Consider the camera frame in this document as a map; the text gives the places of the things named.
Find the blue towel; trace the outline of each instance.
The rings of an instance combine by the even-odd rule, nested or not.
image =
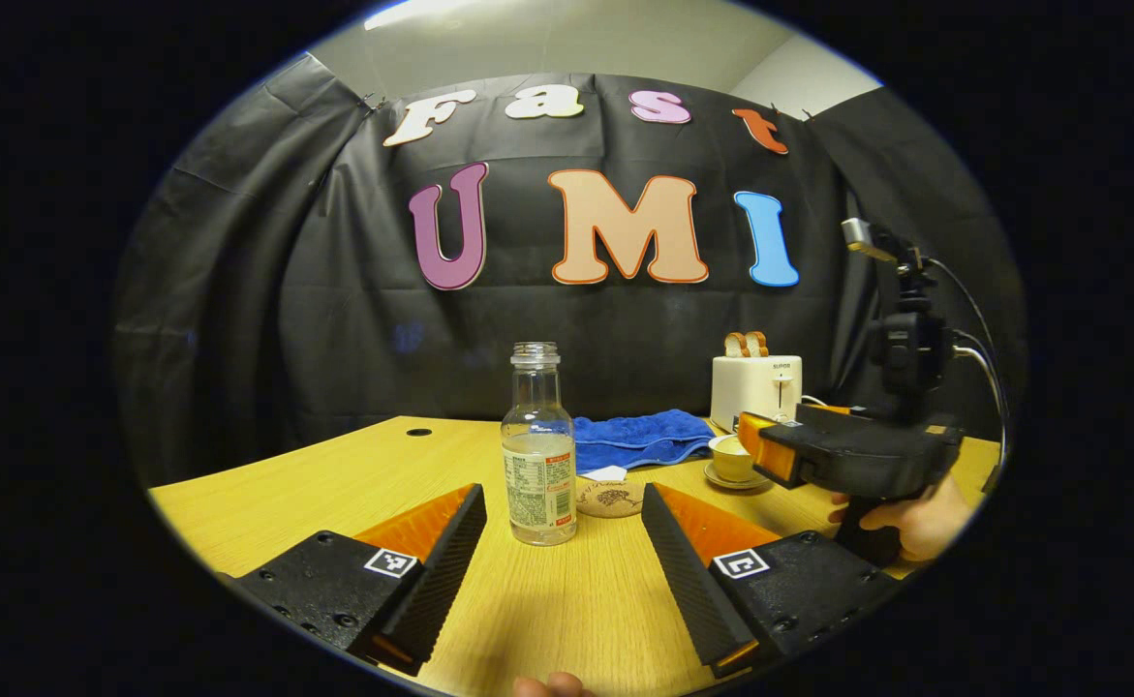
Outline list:
[[[659,415],[620,416],[593,422],[575,418],[575,471],[585,474],[610,465],[674,465],[708,449],[713,432],[699,416],[671,409]]]

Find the yellow table surface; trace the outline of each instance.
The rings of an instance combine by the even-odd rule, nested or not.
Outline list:
[[[433,433],[412,436],[409,428]],[[964,440],[953,473],[970,503],[979,504],[997,454],[996,442]],[[779,535],[836,533],[828,491],[720,488],[705,479],[705,464],[635,468],[627,479],[685,491]],[[562,670],[600,697],[685,694],[717,682],[695,656],[640,516],[582,515],[579,533],[553,547],[513,537],[496,422],[398,416],[150,493],[204,564],[239,577],[315,530],[355,535],[469,482],[485,487],[488,525],[433,657],[412,680],[500,696],[518,674],[544,680]],[[903,578],[915,567],[899,561],[886,572]]]

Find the saucer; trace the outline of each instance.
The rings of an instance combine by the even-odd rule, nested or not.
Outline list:
[[[755,479],[748,479],[747,482],[730,482],[729,479],[721,479],[721,477],[718,476],[717,468],[713,468],[713,460],[709,460],[709,462],[704,465],[704,476],[706,476],[713,484],[725,488],[756,488],[758,486],[771,484],[771,481],[760,474],[756,474]]]

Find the glass bottle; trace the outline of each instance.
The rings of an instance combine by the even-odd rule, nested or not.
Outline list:
[[[510,534],[549,546],[575,535],[575,424],[558,397],[558,345],[514,346],[514,406],[501,419]]]

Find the black handle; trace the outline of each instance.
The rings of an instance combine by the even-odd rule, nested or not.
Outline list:
[[[841,519],[841,527],[832,536],[832,541],[845,547],[861,560],[868,561],[878,568],[886,568],[898,559],[898,551],[903,543],[898,541],[898,529],[894,526],[886,526],[881,529],[863,529],[858,526],[868,511],[880,507],[881,503],[904,501],[906,499],[919,499],[919,494],[903,495],[898,499],[869,499],[866,495],[852,495],[846,516]]]

